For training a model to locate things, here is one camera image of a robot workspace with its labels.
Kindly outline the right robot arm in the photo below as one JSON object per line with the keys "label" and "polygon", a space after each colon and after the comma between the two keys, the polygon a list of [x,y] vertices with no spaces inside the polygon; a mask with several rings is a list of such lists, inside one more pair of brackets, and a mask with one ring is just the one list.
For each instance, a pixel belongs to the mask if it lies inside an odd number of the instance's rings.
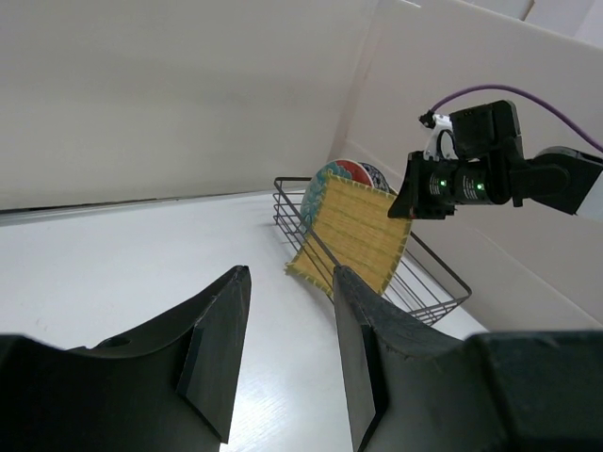
{"label": "right robot arm", "polygon": [[514,103],[496,101],[450,114],[436,145],[451,149],[410,153],[390,218],[444,219],[459,205],[522,206],[533,200],[568,215],[598,218],[602,161],[555,146],[525,158]]}

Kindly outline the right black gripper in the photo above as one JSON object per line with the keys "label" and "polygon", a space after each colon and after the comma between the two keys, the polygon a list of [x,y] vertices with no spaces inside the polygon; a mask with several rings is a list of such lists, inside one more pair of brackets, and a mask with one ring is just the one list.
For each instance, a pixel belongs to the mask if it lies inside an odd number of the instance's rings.
{"label": "right black gripper", "polygon": [[390,218],[440,220],[458,205],[501,205],[513,197],[510,173],[523,161],[514,103],[495,101],[449,118],[457,159],[428,161],[423,151],[410,153]]}

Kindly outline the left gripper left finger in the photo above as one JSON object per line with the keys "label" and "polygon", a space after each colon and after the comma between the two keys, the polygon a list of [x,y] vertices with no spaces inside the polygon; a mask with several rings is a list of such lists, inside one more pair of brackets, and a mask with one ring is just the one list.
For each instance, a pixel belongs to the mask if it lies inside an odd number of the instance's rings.
{"label": "left gripper left finger", "polygon": [[252,277],[234,266],[96,347],[1,338],[5,451],[217,451],[229,440]]}

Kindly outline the red teal ceramic plate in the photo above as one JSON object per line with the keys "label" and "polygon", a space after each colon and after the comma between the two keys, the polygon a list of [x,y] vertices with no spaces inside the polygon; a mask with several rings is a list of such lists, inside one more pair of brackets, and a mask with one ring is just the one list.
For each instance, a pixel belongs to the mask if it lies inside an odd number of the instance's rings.
{"label": "red teal ceramic plate", "polygon": [[313,176],[304,192],[300,214],[306,226],[312,225],[321,206],[329,173],[366,186],[373,186],[368,171],[359,162],[349,159],[336,159],[327,163]]}

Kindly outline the blue floral white plate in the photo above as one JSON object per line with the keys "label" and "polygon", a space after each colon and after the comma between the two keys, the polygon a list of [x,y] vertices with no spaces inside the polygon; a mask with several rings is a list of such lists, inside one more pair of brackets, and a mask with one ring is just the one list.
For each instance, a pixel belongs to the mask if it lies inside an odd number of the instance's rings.
{"label": "blue floral white plate", "polygon": [[367,172],[374,188],[386,193],[390,192],[390,186],[387,183],[385,176],[378,168],[365,162],[360,162],[360,165]]}

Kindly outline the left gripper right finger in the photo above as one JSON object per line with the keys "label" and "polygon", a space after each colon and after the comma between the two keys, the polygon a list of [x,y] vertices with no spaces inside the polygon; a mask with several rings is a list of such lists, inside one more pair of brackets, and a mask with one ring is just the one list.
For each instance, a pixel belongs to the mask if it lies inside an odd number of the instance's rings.
{"label": "left gripper right finger", "polygon": [[598,451],[600,331],[455,339],[334,271],[334,310],[356,451]]}

